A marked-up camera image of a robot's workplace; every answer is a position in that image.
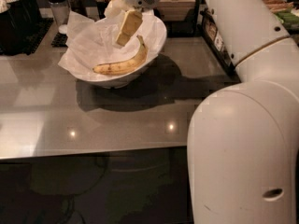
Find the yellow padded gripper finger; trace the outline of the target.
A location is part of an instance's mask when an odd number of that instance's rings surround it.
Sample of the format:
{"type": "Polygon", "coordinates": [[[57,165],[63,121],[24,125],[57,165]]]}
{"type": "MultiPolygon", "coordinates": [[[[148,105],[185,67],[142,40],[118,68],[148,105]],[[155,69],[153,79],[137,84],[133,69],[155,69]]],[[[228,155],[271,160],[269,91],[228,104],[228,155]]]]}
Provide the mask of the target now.
{"type": "Polygon", "coordinates": [[[122,0],[110,0],[105,10],[105,16],[107,18],[114,18],[118,16],[122,10],[123,10],[122,0]]]}
{"type": "Polygon", "coordinates": [[[142,13],[139,10],[128,10],[124,14],[121,28],[116,36],[116,43],[125,46],[142,24],[142,13]]]}

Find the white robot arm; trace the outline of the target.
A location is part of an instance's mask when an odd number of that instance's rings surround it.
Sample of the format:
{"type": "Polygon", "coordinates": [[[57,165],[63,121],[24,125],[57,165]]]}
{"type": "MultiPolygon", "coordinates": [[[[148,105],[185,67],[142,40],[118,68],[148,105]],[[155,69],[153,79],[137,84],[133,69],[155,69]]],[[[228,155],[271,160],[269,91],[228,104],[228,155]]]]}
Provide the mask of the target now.
{"type": "Polygon", "coordinates": [[[299,50],[262,0],[205,0],[240,81],[192,115],[194,224],[297,224],[299,50]]]}

